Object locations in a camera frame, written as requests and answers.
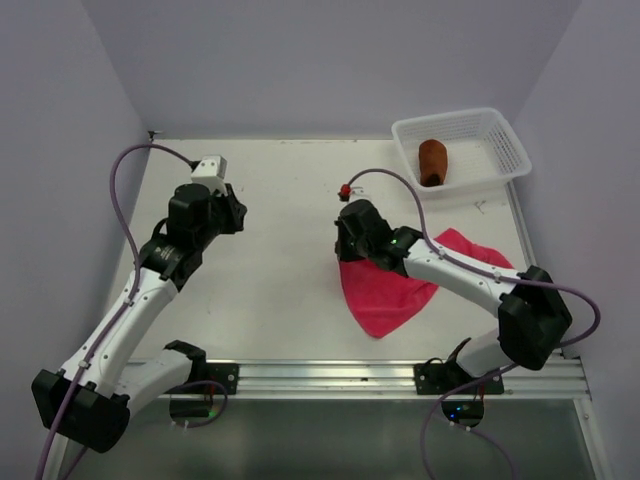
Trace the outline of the pink towel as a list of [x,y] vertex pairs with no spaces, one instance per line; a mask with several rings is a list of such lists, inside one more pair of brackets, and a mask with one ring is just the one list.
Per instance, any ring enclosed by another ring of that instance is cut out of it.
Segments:
[[513,288],[494,277],[513,271],[502,254],[454,229],[440,234],[433,248],[415,229],[393,232],[394,270],[382,270],[369,260],[338,260],[346,304],[365,333],[385,337],[417,315],[440,288],[497,314],[500,297]]

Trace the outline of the brown towel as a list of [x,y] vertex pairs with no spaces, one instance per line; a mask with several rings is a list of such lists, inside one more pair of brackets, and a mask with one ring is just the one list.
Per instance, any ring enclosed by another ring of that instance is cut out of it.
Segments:
[[444,184],[448,171],[448,151],[443,143],[435,139],[422,142],[418,160],[421,186],[436,187]]

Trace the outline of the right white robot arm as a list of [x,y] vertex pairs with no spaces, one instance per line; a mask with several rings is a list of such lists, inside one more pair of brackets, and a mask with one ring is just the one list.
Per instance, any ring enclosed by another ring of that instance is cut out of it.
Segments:
[[463,339],[447,359],[419,368],[437,393],[468,392],[482,376],[512,364],[541,370],[572,323],[545,270],[514,270],[499,252],[454,229],[426,242],[418,230],[391,228],[368,200],[347,204],[335,225],[342,291],[368,335],[381,339],[392,333],[440,289],[497,319],[496,329]]

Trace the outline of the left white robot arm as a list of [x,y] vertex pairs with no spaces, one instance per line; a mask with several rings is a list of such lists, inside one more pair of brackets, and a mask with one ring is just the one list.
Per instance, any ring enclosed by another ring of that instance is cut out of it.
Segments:
[[222,190],[190,183],[176,188],[168,215],[139,253],[140,268],[98,328],[56,372],[41,370],[31,390],[45,428],[98,453],[113,448],[130,419],[173,390],[224,392],[212,379],[206,353],[184,341],[169,342],[152,360],[127,363],[164,308],[202,265],[219,235],[243,230],[247,208],[231,184]]

